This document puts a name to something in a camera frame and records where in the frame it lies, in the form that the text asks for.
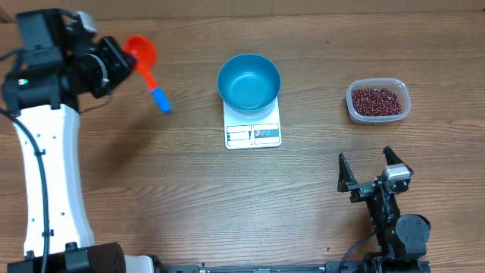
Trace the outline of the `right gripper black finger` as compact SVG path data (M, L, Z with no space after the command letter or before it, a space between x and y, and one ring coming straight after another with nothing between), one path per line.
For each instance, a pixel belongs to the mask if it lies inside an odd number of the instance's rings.
M386 163L388 165L403 164L408 169L410 175L414 174L414 171L406 163L404 163L404 161L401 160L401 158L398 157L397 154L394 153L390 146L386 146L383 149L383 154L385 155Z
M337 184L337 190L339 192L347 192L349 191L349 186L357 184L357 180L355 179L351 168L349 167L349 163L346 161L346 158L343 153L339 154L339 178Z

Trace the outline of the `orange scoop with blue handle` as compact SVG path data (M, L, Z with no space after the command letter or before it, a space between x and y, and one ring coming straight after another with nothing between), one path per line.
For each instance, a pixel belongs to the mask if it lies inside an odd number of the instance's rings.
M135 70L142 75L159 110L164 114L171 113L171 103L151 72L158 57L154 43L144 36L130 36L124 44L124 51L136 59Z

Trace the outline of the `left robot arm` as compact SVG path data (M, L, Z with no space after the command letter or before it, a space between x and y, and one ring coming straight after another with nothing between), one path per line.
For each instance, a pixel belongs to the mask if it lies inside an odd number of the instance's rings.
M2 114L23 155L27 192L24 258L9 272L157 272L154 256L97 244L80 180L79 97L111 97L135 58L110 36L96 38L92 17L50 8L16 16L23 46L2 85Z

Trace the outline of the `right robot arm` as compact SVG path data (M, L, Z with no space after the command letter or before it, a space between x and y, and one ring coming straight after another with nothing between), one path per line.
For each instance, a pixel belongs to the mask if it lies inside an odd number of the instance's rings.
M381 175L372 181L359 183L346 161L339 154L337 190L349 192L352 203L365 202L373 231L353 245L339 262L338 272L429 272L428 262L421 257L427 254L430 222L419 214L403 215L396 196L408 190L414 171L390 146L383 149L386 166ZM361 262L348 262L349 256L363 243L377 238L379 250L366 253Z

